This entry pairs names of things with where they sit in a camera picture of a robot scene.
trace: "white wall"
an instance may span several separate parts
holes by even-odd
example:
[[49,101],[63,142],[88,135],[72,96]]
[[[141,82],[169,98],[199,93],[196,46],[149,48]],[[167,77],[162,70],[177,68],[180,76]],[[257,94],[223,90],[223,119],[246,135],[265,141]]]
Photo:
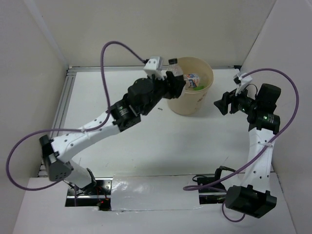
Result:
[[[22,0],[0,0],[0,226],[12,233],[24,191],[5,174],[13,145],[24,135],[51,127],[65,70]],[[38,137],[12,159],[13,177],[26,186],[40,164]]]
[[[278,173],[298,234],[312,230],[312,3],[308,0],[277,0],[257,41],[249,53],[244,71],[272,67],[288,74],[296,83],[300,106],[294,123],[277,140],[273,166]],[[277,114],[283,124],[294,108],[292,87],[280,75],[255,74],[257,84],[272,83],[282,88]]]
[[[144,58],[195,56],[242,65],[275,0],[34,0],[72,66],[99,66],[120,40]],[[106,64],[138,65],[113,47]]]

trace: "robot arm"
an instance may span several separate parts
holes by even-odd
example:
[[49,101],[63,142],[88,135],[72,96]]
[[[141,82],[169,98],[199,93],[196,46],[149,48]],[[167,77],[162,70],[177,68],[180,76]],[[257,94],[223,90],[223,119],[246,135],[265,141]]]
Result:
[[68,133],[53,139],[49,139],[47,135],[40,138],[42,158],[51,181],[66,179],[76,184],[85,194],[95,192],[97,182],[91,170],[82,168],[72,158],[96,142],[141,122],[140,115],[148,115],[162,98],[172,99],[181,95],[185,85],[183,76],[175,77],[167,72],[164,77],[161,68],[161,57],[149,59],[144,67],[148,77],[137,79],[122,100],[109,107],[111,115],[103,127],[85,131],[99,126],[106,119],[106,112],[80,127],[81,133]]
[[[225,92],[222,99],[215,101],[214,105],[223,115],[228,113],[229,104],[231,104],[230,114],[239,110],[247,114],[250,139],[248,161],[251,161],[279,132],[280,118],[273,112],[281,90],[274,85],[262,84],[256,98],[252,99],[248,97],[246,90],[252,78],[250,76],[242,78],[242,75],[234,77],[237,89]],[[237,184],[238,178],[234,178],[233,186],[228,188],[225,198],[227,208],[260,218],[276,206],[277,199],[270,194],[270,169],[274,143],[269,144],[263,155],[246,169],[240,184]]]

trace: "purple cable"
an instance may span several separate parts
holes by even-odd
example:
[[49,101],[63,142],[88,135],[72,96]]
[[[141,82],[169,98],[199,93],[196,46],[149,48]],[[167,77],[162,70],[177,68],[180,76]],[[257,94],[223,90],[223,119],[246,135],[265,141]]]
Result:
[[[119,42],[119,41],[110,41],[108,43],[106,43],[103,48],[102,48],[102,51],[101,51],[101,61],[100,61],[100,68],[101,68],[101,76],[102,76],[102,82],[103,82],[103,86],[104,86],[104,90],[105,90],[105,96],[106,96],[106,100],[107,100],[107,107],[110,107],[111,106],[111,102],[110,102],[110,99],[109,99],[109,95],[108,95],[108,90],[107,90],[107,85],[106,85],[106,80],[105,80],[105,75],[104,75],[104,52],[106,50],[106,48],[111,45],[111,44],[117,44],[117,45],[121,45],[123,46],[124,48],[126,48],[127,50],[129,50],[135,57],[137,57],[141,62],[144,63],[144,60],[139,56],[137,55],[132,49],[130,49],[127,45]],[[87,132],[90,132],[90,131],[94,131],[96,129],[99,129],[100,127],[104,126],[106,124],[106,122],[108,121],[109,119],[109,115],[110,115],[110,110],[109,108],[107,109],[107,117],[106,119],[97,127],[94,127],[94,128],[89,128],[89,129],[85,129],[85,131]],[[23,142],[25,141],[26,139],[34,136],[34,135],[38,135],[38,134],[41,134],[41,133],[50,133],[50,132],[81,132],[81,129],[62,129],[62,128],[55,128],[55,129],[42,129],[42,130],[39,130],[39,131],[35,131],[33,133],[30,133],[26,136],[24,136],[22,139],[20,139],[14,146],[13,148],[11,149],[10,153],[9,153],[9,156],[6,160],[6,165],[5,165],[5,170],[6,170],[6,174],[9,178],[9,180],[11,181],[12,184],[14,184],[16,187],[20,188],[20,189],[23,189],[23,190],[26,190],[26,191],[39,191],[39,190],[43,190],[43,189],[47,189],[47,188],[50,188],[52,187],[53,185],[59,183],[58,182],[54,182],[52,184],[49,184],[47,186],[44,186],[44,187],[41,187],[41,188],[27,188],[27,187],[24,187],[22,185],[19,185],[11,176],[11,173],[10,173],[10,160],[11,160],[11,157],[14,153],[14,151],[16,150],[16,148]]]
[[223,216],[228,220],[228,221],[231,221],[233,223],[239,223],[240,221],[242,221],[244,218],[245,218],[245,214],[243,214],[243,216],[238,219],[238,220],[233,220],[233,219],[230,219],[229,217],[226,216],[225,212],[224,212],[224,206],[225,206],[225,202],[222,203],[222,207],[221,207],[221,210],[222,210],[222,213],[223,213]]
[[[277,72],[281,75],[283,75],[291,84],[292,84],[292,87],[294,89],[294,92],[295,92],[295,95],[296,95],[296,105],[295,105],[295,108],[294,108],[294,111],[293,111],[293,114],[292,114],[292,117],[290,118],[290,120],[288,121],[288,123],[285,125],[284,128],[282,128],[281,131],[279,131],[278,134],[276,134],[275,136],[272,137],[271,140],[269,140],[268,143],[272,143],[276,138],[278,138],[288,127],[289,125],[293,122],[293,119],[295,118],[296,114],[297,114],[297,111],[298,111],[298,108],[299,108],[299,92],[298,92],[298,89],[295,85],[295,83],[293,82],[293,80],[288,76],[286,75],[285,73],[279,71],[279,70],[276,70],[276,69],[273,69],[273,68],[261,68],[261,69],[257,69],[257,70],[254,70],[252,72],[249,72],[245,75],[243,75],[243,78],[253,74],[253,73],[256,73],[256,72],[261,72],[261,71],[272,71],[272,72]],[[218,183],[221,183],[222,181],[228,179],[228,178],[231,178],[232,176],[242,172],[243,170],[245,170],[247,167],[249,167],[250,165],[252,165],[258,158],[260,158],[260,156],[264,153],[264,151],[267,149],[268,146],[264,146],[263,149],[252,159],[250,160],[247,164],[245,164],[244,166],[242,166],[241,168],[239,168],[237,171],[233,172],[232,174],[229,174],[225,177],[223,177],[222,179],[219,179],[219,180],[216,180],[210,184],[206,184],[206,185],[189,185],[189,186],[185,186],[183,188],[183,190],[185,191],[194,191],[194,190],[201,190],[201,189],[208,189],[210,188],[211,186],[214,186]]]

